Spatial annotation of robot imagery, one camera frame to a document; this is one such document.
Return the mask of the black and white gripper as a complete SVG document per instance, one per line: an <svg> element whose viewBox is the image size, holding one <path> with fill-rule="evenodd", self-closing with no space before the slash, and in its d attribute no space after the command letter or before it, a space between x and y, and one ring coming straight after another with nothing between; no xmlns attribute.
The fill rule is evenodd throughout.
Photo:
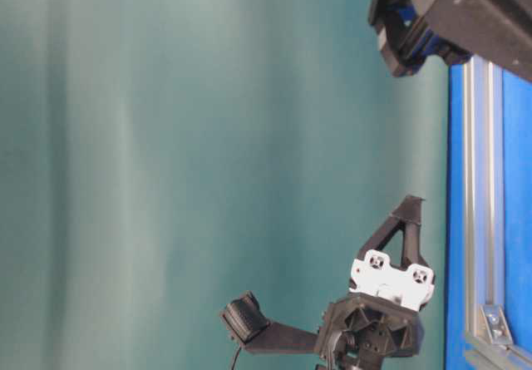
<svg viewBox="0 0 532 370"><path fill-rule="evenodd" d="M348 294L330 303L314 352L327 365L381 365L419 353L419 312L434 292L434 272L421 256L421 197L407 195L353 261ZM383 249L402 232L399 269Z"/></svg>

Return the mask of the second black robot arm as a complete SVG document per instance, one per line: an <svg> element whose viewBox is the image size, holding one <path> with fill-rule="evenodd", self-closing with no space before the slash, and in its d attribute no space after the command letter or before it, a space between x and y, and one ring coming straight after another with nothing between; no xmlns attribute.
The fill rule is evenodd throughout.
<svg viewBox="0 0 532 370"><path fill-rule="evenodd" d="M478 55L531 79L531 0L371 0L368 22L393 76L431 55L448 66Z"/></svg>

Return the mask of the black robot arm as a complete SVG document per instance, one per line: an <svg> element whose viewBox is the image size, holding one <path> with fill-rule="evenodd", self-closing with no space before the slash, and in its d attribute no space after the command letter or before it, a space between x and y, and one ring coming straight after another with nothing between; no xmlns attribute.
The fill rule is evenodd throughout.
<svg viewBox="0 0 532 370"><path fill-rule="evenodd" d="M326 369L379 369L385 358L416 356L419 312L435 289L421 255L422 198L408 195L352 262L347 295L323 314L314 352Z"/></svg>

